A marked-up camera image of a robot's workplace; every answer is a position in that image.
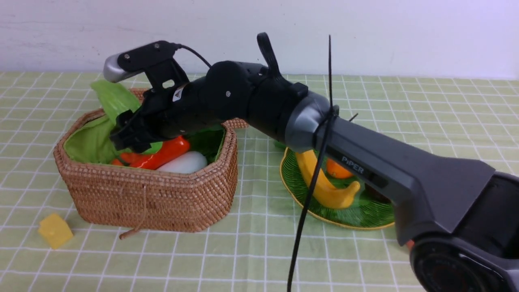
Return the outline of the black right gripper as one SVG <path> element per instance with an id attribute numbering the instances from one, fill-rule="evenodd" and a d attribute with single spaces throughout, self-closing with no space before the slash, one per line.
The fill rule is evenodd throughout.
<path id="1" fill-rule="evenodd" d="M 198 133 L 211 127 L 211 83 L 207 79 L 176 84 L 146 96 L 141 109 L 116 118 L 109 139 L 117 151 L 144 153 L 158 141 Z"/>

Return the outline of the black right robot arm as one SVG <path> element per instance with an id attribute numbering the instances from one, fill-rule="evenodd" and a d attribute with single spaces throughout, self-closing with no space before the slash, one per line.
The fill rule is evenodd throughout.
<path id="1" fill-rule="evenodd" d="M 108 57 L 112 83 L 146 74 L 141 107 L 116 119 L 117 150 L 240 118 L 294 151 L 317 150 L 391 200 L 397 241 L 413 241 L 410 265 L 428 292 L 517 292 L 518 178 L 476 159 L 440 157 L 339 118 L 324 97 L 280 73 L 265 32 L 267 65 L 221 61 L 189 81 L 174 59 L 182 44 L 154 41 Z"/>

